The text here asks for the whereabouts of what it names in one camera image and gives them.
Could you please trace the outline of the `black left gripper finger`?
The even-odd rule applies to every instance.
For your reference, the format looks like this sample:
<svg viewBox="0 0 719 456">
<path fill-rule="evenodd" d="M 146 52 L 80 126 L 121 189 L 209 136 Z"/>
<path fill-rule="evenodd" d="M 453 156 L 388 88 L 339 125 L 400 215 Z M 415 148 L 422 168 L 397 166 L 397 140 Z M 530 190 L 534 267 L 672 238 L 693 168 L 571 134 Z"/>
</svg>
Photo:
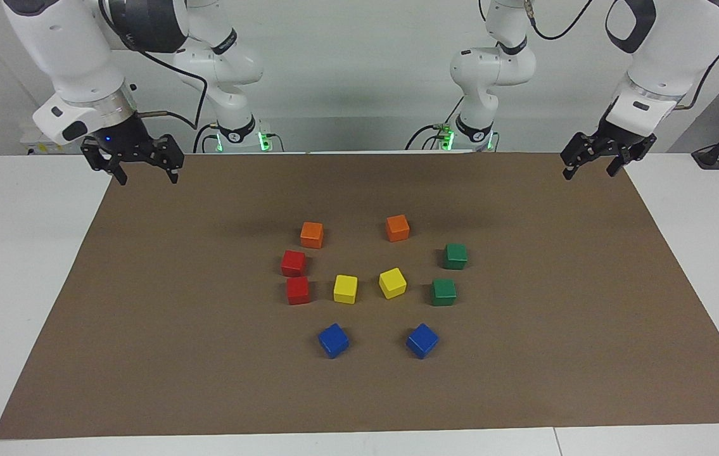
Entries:
<svg viewBox="0 0 719 456">
<path fill-rule="evenodd" d="M 604 139 L 600 136 L 588 136 L 583 132 L 575 134 L 563 148 L 560 158 L 564 162 L 563 176 L 566 180 L 573 179 L 582 165 L 599 159 L 604 148 Z"/>
<path fill-rule="evenodd" d="M 625 167 L 625 165 L 628 165 L 629 163 L 634 161 L 640 161 L 645 158 L 646 154 L 649 152 L 649 150 L 651 150 L 652 146 L 655 144 L 656 141 L 657 136 L 652 134 L 643 139 L 641 142 L 638 142 L 637 144 L 634 144 L 632 146 L 619 144 L 619 149 L 617 150 L 615 158 L 606 168 L 606 173 L 608 173 L 608 176 L 614 178 L 614 176 L 617 176 L 617 173 L 619 173 L 621 168 Z"/>
</svg>

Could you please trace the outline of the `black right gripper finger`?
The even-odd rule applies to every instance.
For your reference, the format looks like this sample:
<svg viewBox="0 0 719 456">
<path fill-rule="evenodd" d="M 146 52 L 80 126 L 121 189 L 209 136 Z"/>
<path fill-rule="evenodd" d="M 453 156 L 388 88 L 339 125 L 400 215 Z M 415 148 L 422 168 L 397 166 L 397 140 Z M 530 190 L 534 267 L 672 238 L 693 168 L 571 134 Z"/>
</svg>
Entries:
<svg viewBox="0 0 719 456">
<path fill-rule="evenodd" d="M 120 165 L 119 157 L 112 155 L 110 158 L 105 158 L 101 153 L 99 142 L 94 138 L 83 138 L 80 144 L 80 150 L 87 160 L 88 165 L 90 165 L 93 170 L 109 174 L 121 186 L 127 184 L 127 174 Z"/>
<path fill-rule="evenodd" d="M 165 134 L 147 143 L 147 162 L 153 167 L 162 168 L 169 181 L 177 184 L 179 171 L 184 165 L 184 153 L 175 138 Z"/>
</svg>

